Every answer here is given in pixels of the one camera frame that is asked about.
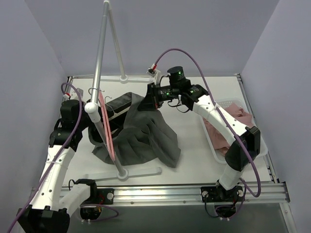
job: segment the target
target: metal hook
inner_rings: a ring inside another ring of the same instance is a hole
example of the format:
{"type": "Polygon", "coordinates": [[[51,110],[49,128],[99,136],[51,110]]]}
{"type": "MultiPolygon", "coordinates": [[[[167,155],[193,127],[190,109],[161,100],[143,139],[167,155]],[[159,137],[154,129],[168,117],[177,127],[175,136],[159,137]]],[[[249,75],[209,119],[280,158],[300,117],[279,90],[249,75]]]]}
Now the metal hook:
{"type": "Polygon", "coordinates": [[[101,92],[105,92],[105,91],[102,91],[102,90],[99,89],[99,88],[90,87],[90,88],[88,89],[88,93],[89,93],[90,95],[92,95],[91,92],[90,92],[90,90],[92,90],[92,89],[95,89],[95,90],[98,90],[98,91],[101,91],[101,92]]]}
{"type": "Polygon", "coordinates": [[[111,98],[110,96],[106,96],[106,97],[105,97],[105,103],[106,103],[106,105],[107,105],[109,108],[111,108],[111,110],[112,110],[113,113],[115,114],[115,110],[113,110],[113,108],[107,103],[106,98],[109,98],[109,99],[112,99],[112,98],[111,98]]]}

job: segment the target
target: white table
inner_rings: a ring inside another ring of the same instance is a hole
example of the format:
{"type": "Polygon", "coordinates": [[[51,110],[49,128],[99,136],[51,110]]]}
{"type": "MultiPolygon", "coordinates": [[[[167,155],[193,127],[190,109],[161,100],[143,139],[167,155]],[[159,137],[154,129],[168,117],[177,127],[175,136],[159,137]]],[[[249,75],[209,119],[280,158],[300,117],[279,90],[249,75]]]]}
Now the white table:
{"type": "MultiPolygon", "coordinates": [[[[204,86],[201,77],[190,78],[192,84],[204,86]]],[[[211,89],[214,98],[239,98],[243,100],[243,95],[236,77],[206,77],[207,83],[211,89]]],[[[92,79],[74,79],[72,83],[75,87],[84,90],[84,100],[88,100],[90,95],[88,89],[92,87],[92,79]]],[[[168,79],[162,81],[162,85],[167,85],[168,79]]],[[[134,92],[145,96],[146,83],[127,83],[101,82],[101,89],[104,90],[104,96],[110,96],[115,99],[126,92],[134,92]]],[[[211,153],[211,149],[204,134],[199,116],[193,112],[186,114],[180,113],[175,108],[163,104],[160,109],[167,124],[177,133],[178,145],[181,149],[181,156],[177,168],[169,168],[154,159],[145,164],[126,166],[127,169],[149,168],[159,166],[162,168],[162,174],[159,176],[129,178],[127,181],[107,180],[99,181],[97,185],[109,186],[127,186],[127,185],[163,185],[163,184],[194,184],[194,183],[215,183],[224,171],[225,165],[217,163],[211,153]]],[[[114,171],[113,165],[108,165],[99,160],[92,154],[94,146],[88,140],[87,130],[83,132],[78,150],[72,159],[66,177],[64,186],[68,185],[69,179],[82,178],[86,173],[100,173],[105,171],[114,171]]],[[[264,161],[264,158],[255,160],[262,182],[271,181],[270,175],[264,161]]],[[[247,182],[255,182],[256,178],[251,166],[247,167],[243,178],[247,182]]]]}

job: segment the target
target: gray cloth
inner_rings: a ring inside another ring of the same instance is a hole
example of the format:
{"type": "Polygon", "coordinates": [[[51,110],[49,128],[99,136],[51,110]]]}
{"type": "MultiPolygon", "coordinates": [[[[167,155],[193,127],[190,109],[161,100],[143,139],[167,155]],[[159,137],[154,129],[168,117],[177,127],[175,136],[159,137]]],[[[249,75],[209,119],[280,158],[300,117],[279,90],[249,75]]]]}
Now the gray cloth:
{"type": "MultiPolygon", "coordinates": [[[[166,124],[159,110],[138,111],[137,107],[143,97],[127,93],[108,103],[116,109],[129,102],[132,103],[126,115],[123,129],[113,138],[115,152],[122,165],[143,164],[159,158],[168,167],[176,167],[180,149],[176,133],[166,124]]],[[[113,164],[103,143],[93,140],[90,129],[90,142],[95,145],[93,154],[107,164],[113,164]]]]}

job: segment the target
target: dark gray fabric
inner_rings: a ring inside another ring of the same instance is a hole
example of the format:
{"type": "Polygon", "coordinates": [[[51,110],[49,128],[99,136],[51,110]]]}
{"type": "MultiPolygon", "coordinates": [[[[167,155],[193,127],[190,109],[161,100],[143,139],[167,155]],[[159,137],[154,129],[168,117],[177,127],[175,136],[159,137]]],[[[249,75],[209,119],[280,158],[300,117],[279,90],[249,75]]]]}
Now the dark gray fabric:
{"type": "MultiPolygon", "coordinates": [[[[159,158],[166,166],[176,167],[180,156],[177,135],[166,124],[160,111],[138,111],[137,107],[143,97],[134,93],[124,94],[108,105],[117,109],[129,101],[129,96],[132,104],[126,115],[123,130],[113,138],[115,152],[121,164],[143,164],[159,158]]],[[[95,145],[93,154],[103,162],[113,164],[105,145],[95,142],[90,130],[88,136],[90,142],[95,145]]]]}

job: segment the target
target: laundry basket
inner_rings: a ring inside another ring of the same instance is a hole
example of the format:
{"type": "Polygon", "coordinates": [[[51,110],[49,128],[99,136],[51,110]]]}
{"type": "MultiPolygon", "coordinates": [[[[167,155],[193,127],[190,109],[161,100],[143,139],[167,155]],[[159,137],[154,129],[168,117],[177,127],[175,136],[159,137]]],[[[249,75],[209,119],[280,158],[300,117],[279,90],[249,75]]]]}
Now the laundry basket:
{"type": "MultiPolygon", "coordinates": [[[[238,107],[241,107],[244,109],[245,112],[248,113],[247,107],[244,103],[244,101],[240,100],[240,99],[222,99],[222,100],[216,100],[216,102],[222,107],[222,108],[227,108],[229,107],[232,103],[235,103],[238,107]]],[[[215,150],[212,144],[212,141],[210,140],[210,137],[208,135],[207,129],[205,127],[205,124],[203,122],[203,119],[200,117],[203,129],[204,129],[204,133],[206,135],[206,138],[208,140],[209,146],[212,150],[212,153],[214,155],[214,158],[216,159],[216,161],[220,164],[227,164],[227,162],[225,161],[225,157],[223,156],[223,154],[221,154],[218,150],[215,150]]],[[[262,139],[262,137],[260,136],[260,154],[257,157],[261,157],[264,156],[268,153],[268,148],[264,142],[264,140],[262,139]]]]}

